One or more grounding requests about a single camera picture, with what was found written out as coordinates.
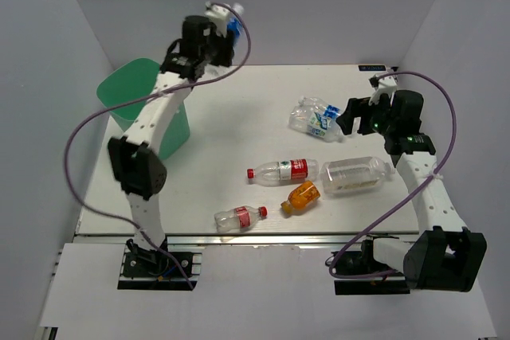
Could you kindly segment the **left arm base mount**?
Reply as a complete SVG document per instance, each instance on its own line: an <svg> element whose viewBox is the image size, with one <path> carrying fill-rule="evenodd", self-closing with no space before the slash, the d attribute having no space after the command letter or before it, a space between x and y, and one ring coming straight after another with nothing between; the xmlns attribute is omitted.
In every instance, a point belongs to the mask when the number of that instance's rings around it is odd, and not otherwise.
<svg viewBox="0 0 510 340"><path fill-rule="evenodd" d="M198 251L177 251L172 255L189 279L182 276L176 263L163 257L158 265L151 264L134 255L127 247L120 266L118 290L133 291L191 291L198 282L202 268L202 253Z"/></svg>

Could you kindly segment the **green blue label bottle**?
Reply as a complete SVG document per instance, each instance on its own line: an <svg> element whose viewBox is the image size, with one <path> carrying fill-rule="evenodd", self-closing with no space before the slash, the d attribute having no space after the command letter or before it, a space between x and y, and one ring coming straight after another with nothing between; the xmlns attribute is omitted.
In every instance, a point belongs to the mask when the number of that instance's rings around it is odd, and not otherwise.
<svg viewBox="0 0 510 340"><path fill-rule="evenodd" d="M341 110L328 105L324 110L313 105L296 106L289 117L288 126L294 131L305 133L327 143L339 142L343 133L336 123Z"/></svg>

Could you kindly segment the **clear bottle blue label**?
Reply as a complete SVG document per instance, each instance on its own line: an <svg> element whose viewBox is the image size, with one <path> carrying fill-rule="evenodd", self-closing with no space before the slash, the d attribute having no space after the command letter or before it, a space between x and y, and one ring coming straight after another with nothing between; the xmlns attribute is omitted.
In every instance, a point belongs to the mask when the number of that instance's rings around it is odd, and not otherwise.
<svg viewBox="0 0 510 340"><path fill-rule="evenodd" d="M341 109L317 97L301 96L298 99L298 104L300 106L314 107L320 114L331 119L336 119L342 114Z"/></svg>

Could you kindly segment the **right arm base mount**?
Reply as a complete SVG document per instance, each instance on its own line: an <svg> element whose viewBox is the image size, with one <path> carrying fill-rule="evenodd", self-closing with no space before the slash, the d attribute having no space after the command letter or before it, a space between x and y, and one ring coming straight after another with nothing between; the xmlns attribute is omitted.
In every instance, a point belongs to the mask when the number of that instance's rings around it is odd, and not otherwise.
<svg viewBox="0 0 510 340"><path fill-rule="evenodd" d="M348 251L335 264L334 272L338 275L356 276L373 273L388 272L390 268L378 263L362 254L361 251ZM391 275L376 276L375 278L336 279L334 281L335 295L408 295L404 276L400 272Z"/></svg>

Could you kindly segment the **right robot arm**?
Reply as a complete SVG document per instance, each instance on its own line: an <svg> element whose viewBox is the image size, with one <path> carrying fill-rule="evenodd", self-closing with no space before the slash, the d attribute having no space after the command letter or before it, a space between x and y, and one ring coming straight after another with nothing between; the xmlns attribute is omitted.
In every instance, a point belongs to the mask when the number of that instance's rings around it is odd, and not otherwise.
<svg viewBox="0 0 510 340"><path fill-rule="evenodd" d="M361 251L355 256L345 248L337 252L329 264L331 276L368 281L401 274L410 290L472 289L487 242L482 233L468 229L449 198L434 144L421 131L423 103L421 94L405 90L383 94L377 102L351 98L337 118L345 134L359 119L361 135L384 138L385 151L409 192L405 201L414 207L419 237L409 244L396 236L360 233Z"/></svg>

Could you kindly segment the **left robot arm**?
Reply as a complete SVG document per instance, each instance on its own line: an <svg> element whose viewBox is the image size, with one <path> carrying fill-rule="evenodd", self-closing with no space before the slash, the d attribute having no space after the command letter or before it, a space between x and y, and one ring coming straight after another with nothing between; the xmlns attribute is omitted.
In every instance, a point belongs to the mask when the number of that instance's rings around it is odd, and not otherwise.
<svg viewBox="0 0 510 340"><path fill-rule="evenodd" d="M159 192L167 179L159 157L163 138L206 66L231 66L237 28L230 12L209 10L203 16L186 17L181 37L168 48L159 67L151 100L122 137L108 142L112 173L126 194L135 222L132 247L145 251L140 263L150 275L164 273L169 259L159 250L166 240L159 212Z"/></svg>

